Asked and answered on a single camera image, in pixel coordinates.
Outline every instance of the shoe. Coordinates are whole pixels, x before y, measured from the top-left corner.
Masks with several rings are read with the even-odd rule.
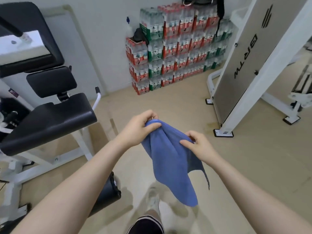
[[[146,197],[147,211],[153,209],[160,216],[159,201],[160,198],[157,189],[155,187],[151,187]]]

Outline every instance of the person's left hand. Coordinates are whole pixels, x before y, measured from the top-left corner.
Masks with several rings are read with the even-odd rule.
[[[152,110],[134,116],[116,139],[119,139],[128,147],[140,144],[149,133],[161,127],[161,123],[152,123],[145,127],[145,123],[152,118],[158,119],[158,115]]]

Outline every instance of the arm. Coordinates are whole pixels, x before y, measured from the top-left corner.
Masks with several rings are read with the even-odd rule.
[[[260,189],[225,161],[205,135],[186,133],[196,143],[180,141],[219,175],[236,204],[257,234],[312,233],[312,226],[286,205]]]
[[[144,127],[151,117],[158,119],[152,110],[133,117],[114,140],[52,190],[12,234],[78,233],[119,158],[161,126],[161,123],[153,123]]]

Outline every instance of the exercise machine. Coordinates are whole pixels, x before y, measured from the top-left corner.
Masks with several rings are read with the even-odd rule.
[[[27,82],[39,97],[56,95],[60,102],[37,106],[18,120],[19,111],[0,114],[0,132],[5,133],[0,141],[0,161],[8,163],[6,170],[0,170],[0,180],[6,183],[0,225],[7,229],[31,209],[30,205],[19,207],[24,182],[78,157],[93,157],[88,126],[97,122],[94,109],[101,98],[98,87],[93,106],[84,93],[68,93],[77,87],[71,66],[64,66],[64,58],[40,10],[31,2],[0,5],[0,78],[20,72],[29,73]],[[45,158],[37,148],[67,134],[74,137],[79,148],[52,159]],[[23,169],[28,165],[35,166]],[[91,215],[120,198],[112,173]]]
[[[302,80],[305,84],[291,93],[291,106],[266,90],[312,36],[311,9],[312,0],[252,0],[249,7],[233,11],[236,39],[224,67],[207,79],[206,104],[213,104],[220,123],[213,130],[216,137],[233,137],[233,129],[260,98],[283,112],[288,124],[300,119],[298,110],[311,97],[311,76],[299,78],[295,88]]]

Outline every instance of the hand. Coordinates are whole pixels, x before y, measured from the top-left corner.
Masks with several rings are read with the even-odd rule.
[[[220,158],[220,155],[214,150],[205,135],[193,130],[190,130],[185,134],[195,143],[183,139],[180,140],[180,144],[190,149],[201,161],[211,166],[215,160]]]
[[[134,116],[116,139],[121,140],[128,147],[140,144],[149,133],[161,127],[161,123],[152,123],[145,127],[145,123],[152,118],[158,119],[158,115],[152,110]]]

